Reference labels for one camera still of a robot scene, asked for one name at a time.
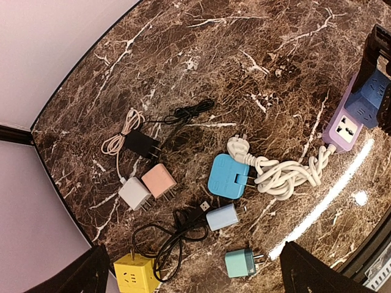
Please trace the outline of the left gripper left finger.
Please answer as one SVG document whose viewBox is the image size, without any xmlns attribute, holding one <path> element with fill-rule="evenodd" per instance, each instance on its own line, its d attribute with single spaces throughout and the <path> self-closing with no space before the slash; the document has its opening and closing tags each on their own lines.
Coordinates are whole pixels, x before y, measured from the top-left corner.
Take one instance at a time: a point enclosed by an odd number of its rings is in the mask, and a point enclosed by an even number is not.
<svg viewBox="0 0 391 293">
<path fill-rule="evenodd" d="M 106 292 L 109 264 L 106 247 L 94 246 L 52 277 L 45 292 Z"/>
</svg>

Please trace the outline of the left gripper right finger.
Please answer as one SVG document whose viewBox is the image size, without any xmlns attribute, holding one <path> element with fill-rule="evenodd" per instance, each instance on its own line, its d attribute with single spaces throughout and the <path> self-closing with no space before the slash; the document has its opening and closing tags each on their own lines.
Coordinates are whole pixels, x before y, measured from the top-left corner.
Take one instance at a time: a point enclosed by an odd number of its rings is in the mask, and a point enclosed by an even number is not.
<svg viewBox="0 0 391 293">
<path fill-rule="evenodd" d="M 280 254 L 285 292 L 366 292 L 367 288 L 345 277 L 297 243 L 286 242 Z"/>
</svg>

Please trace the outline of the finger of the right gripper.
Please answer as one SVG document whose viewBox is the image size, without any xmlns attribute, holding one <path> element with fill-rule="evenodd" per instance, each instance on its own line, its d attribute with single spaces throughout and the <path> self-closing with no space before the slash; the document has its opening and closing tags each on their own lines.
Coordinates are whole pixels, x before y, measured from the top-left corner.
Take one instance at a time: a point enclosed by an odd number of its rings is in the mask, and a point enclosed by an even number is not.
<svg viewBox="0 0 391 293">
<path fill-rule="evenodd" d="M 390 105 L 391 88 L 386 88 L 377 113 L 378 126 L 388 136 L 391 136 L 391 105 Z"/>
<path fill-rule="evenodd" d="M 375 24 L 365 40 L 360 69 L 351 93 L 356 93 L 375 72 L 379 56 L 390 61 L 390 32 Z"/>
</svg>

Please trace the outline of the dark blue cube socket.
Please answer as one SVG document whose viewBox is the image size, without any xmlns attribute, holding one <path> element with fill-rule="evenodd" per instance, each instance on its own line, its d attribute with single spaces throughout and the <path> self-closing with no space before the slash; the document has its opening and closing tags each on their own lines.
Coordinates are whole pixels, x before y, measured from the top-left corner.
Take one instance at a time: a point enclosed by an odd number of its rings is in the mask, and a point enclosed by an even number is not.
<svg viewBox="0 0 391 293">
<path fill-rule="evenodd" d="M 356 92 L 351 92 L 345 103 L 345 109 L 357 122 L 368 129 L 377 127 L 378 111 L 383 99 L 390 93 L 390 79 L 376 69 L 364 85 Z"/>
</svg>

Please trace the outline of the purple power strip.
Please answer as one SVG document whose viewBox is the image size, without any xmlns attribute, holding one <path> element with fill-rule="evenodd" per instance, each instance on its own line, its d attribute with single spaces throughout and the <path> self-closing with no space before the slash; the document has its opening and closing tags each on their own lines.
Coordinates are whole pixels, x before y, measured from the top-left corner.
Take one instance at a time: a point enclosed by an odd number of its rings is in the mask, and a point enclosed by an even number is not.
<svg viewBox="0 0 391 293">
<path fill-rule="evenodd" d="M 235 135 L 228 139 L 227 151 L 238 163 L 254 167 L 257 177 L 255 186 L 260 193 L 272 195 L 276 200 L 289 199 L 297 186 L 309 183 L 316 187 L 321 184 L 323 170 L 333 154 L 350 151 L 360 134 L 363 124 L 356 121 L 345 109 L 345 103 L 353 89 L 355 74 L 334 112 L 331 121 L 322 134 L 324 145 L 317 156 L 311 156 L 306 165 L 298 161 L 279 162 L 264 156 L 254 156 L 249 152 L 246 136 Z"/>
</svg>

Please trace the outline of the teal charger plug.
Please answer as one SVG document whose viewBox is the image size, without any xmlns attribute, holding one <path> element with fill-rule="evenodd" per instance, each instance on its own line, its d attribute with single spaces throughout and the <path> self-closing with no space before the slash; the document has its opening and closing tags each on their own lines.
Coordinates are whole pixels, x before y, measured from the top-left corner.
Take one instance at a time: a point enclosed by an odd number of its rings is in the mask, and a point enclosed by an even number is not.
<svg viewBox="0 0 391 293">
<path fill-rule="evenodd" d="M 256 273 L 256 265 L 262 263 L 265 255 L 254 255 L 251 248 L 230 251 L 225 254 L 225 266 L 229 278 L 248 277 Z"/>
</svg>

